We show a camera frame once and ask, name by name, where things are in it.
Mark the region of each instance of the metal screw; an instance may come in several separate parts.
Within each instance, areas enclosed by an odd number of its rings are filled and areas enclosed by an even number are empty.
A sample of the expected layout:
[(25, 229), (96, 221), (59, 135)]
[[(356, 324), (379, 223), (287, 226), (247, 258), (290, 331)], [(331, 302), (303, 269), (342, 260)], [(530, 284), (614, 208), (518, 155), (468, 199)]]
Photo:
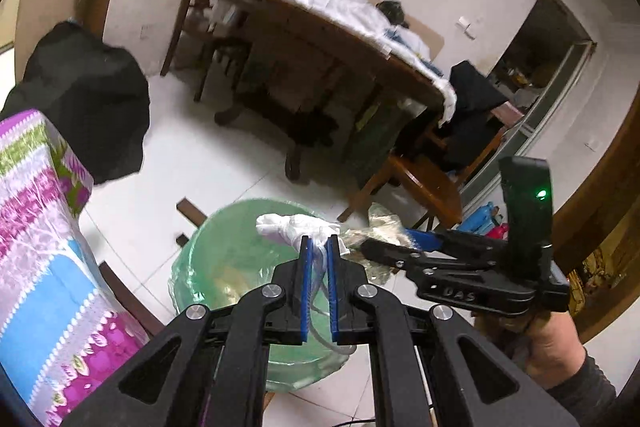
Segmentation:
[(277, 284), (268, 284), (262, 287), (262, 295), (267, 298), (273, 299), (282, 293), (282, 288)]
[(360, 297), (374, 297), (378, 293), (378, 288), (373, 286), (372, 284), (362, 284), (358, 286), (358, 295)]
[(453, 317), (453, 310), (444, 304), (438, 304), (432, 310), (433, 316), (441, 321), (448, 321)]
[(204, 317), (207, 309), (202, 304), (194, 304), (187, 308), (187, 318), (197, 321)]

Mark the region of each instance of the plastic bag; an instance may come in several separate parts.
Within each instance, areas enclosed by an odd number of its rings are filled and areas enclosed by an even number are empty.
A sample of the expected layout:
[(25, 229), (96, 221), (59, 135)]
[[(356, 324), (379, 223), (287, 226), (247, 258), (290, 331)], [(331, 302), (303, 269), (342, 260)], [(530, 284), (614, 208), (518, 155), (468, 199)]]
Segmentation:
[[(271, 282), (273, 269), (298, 257), (298, 252), (279, 245), (255, 230), (262, 214), (313, 215), (295, 203), (245, 200), (210, 216), (191, 237), (172, 266), (169, 292), (178, 312), (193, 303), (218, 309), (236, 304), (248, 291)], [(329, 304), (322, 292), (314, 300), (325, 313)], [(312, 311), (319, 333), (331, 338), (329, 318)], [(303, 346), (271, 346), (267, 390), (288, 393), (337, 371), (348, 360), (327, 349), (309, 335)]]
[(406, 233), (400, 218), (379, 203), (373, 203), (369, 207), (369, 226), (366, 229), (340, 230), (340, 238), (350, 250), (350, 253), (342, 257), (362, 264), (369, 282), (378, 286), (386, 284), (394, 273), (394, 269), (365, 259), (358, 249), (365, 239), (377, 239), (401, 247), (419, 248), (412, 237)]

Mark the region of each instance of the blue bottle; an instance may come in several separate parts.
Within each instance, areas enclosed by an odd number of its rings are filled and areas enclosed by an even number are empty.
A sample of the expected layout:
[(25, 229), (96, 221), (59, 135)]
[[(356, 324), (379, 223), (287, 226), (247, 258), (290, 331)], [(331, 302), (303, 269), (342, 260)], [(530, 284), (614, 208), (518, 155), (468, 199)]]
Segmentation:
[(487, 223), (491, 222), (491, 216), (494, 211), (494, 202), (489, 201), (486, 205), (478, 208), (473, 214), (467, 217), (457, 228), (459, 232), (473, 232), (476, 233), (482, 227), (485, 227)]

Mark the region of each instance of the doorway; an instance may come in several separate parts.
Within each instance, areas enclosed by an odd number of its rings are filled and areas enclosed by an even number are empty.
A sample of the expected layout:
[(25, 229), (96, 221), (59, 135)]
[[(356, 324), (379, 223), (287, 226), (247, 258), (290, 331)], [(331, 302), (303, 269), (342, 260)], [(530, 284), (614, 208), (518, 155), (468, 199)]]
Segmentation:
[(472, 207), (500, 183), (498, 160), (526, 155), (534, 138), (575, 85), (596, 44), (561, 0), (536, 0), (489, 80), (524, 115), (462, 189)]

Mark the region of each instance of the sleeve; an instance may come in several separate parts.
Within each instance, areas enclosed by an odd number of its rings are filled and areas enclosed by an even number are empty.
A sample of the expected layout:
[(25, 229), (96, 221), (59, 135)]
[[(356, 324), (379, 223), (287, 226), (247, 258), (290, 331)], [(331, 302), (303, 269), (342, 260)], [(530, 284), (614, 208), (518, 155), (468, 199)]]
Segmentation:
[(615, 388), (589, 355), (575, 375), (548, 393), (573, 415), (580, 427), (600, 425), (616, 399)]

